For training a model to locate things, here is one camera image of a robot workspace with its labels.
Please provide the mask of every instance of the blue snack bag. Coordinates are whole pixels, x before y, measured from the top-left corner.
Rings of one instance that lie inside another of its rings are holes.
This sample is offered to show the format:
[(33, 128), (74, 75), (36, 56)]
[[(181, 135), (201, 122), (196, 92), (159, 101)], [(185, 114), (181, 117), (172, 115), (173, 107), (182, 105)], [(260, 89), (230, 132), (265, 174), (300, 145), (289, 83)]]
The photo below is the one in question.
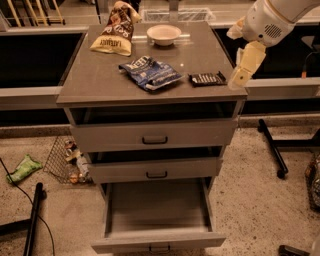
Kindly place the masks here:
[(121, 64), (119, 69), (125, 70), (136, 84), (146, 91), (157, 90), (182, 78), (169, 64), (155, 61), (149, 56)]

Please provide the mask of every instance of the white bowl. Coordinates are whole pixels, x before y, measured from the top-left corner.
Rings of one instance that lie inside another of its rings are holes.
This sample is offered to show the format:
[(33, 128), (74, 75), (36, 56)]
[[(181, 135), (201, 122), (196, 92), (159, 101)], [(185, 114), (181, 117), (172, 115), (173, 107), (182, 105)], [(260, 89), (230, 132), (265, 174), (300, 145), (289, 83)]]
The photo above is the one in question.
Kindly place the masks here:
[(147, 30), (147, 35), (154, 40), (157, 45), (168, 46), (181, 35), (181, 30), (171, 25), (157, 25)]

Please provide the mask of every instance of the cabinet top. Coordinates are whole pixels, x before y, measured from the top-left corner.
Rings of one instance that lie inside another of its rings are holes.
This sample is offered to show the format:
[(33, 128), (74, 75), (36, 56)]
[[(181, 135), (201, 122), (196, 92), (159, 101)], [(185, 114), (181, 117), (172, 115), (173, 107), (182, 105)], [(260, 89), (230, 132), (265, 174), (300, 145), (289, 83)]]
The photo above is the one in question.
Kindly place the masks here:
[[(162, 104), (212, 100), (245, 99), (245, 90), (232, 91), (227, 86), (194, 88), (188, 74), (221, 71), (228, 78), (233, 70), (216, 36), (206, 22), (178, 22), (182, 31), (168, 47), (154, 45), (147, 30), (156, 24), (135, 24), (130, 57), (90, 50), (104, 25), (90, 26), (57, 99), (62, 107), (86, 107), (123, 104)], [(119, 65), (151, 56), (170, 64), (183, 78), (155, 92), (139, 88)]]

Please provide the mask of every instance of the gray drawer cabinet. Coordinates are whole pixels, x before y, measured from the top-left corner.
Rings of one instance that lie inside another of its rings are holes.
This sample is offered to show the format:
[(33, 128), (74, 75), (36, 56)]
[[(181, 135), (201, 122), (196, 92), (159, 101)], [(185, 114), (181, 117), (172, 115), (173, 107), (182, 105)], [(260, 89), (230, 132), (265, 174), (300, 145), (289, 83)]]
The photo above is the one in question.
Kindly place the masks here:
[(98, 254), (223, 243), (208, 193), (242, 104), (182, 103), (174, 114), (152, 104), (65, 108), (106, 202), (102, 238), (92, 243)]
[[(183, 36), (165, 49), (145, 40), (152, 25), (135, 25), (130, 58), (90, 51), (104, 26), (90, 27), (57, 99), (105, 200), (102, 236), (92, 242), (98, 254), (166, 253), (225, 240), (208, 194), (247, 93), (189, 82), (188, 73), (229, 77), (233, 70), (206, 22), (175, 24)], [(137, 88), (118, 65), (143, 55), (170, 63), (183, 78), (155, 93)]]

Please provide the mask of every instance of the drawer handle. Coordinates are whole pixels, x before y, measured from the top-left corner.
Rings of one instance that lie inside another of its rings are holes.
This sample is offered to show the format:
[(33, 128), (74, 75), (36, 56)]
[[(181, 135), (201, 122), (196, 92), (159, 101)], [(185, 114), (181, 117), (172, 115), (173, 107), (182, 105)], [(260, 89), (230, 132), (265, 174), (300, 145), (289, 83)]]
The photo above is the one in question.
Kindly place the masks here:
[(167, 136), (144, 136), (142, 143), (145, 145), (166, 144), (168, 142)]
[(149, 253), (150, 254), (167, 254), (170, 252), (170, 245), (168, 245), (168, 249), (165, 251), (152, 251), (151, 246), (149, 246)]
[(168, 177), (168, 172), (165, 171), (163, 175), (150, 175), (148, 172), (146, 172), (146, 176), (148, 179), (164, 179)]

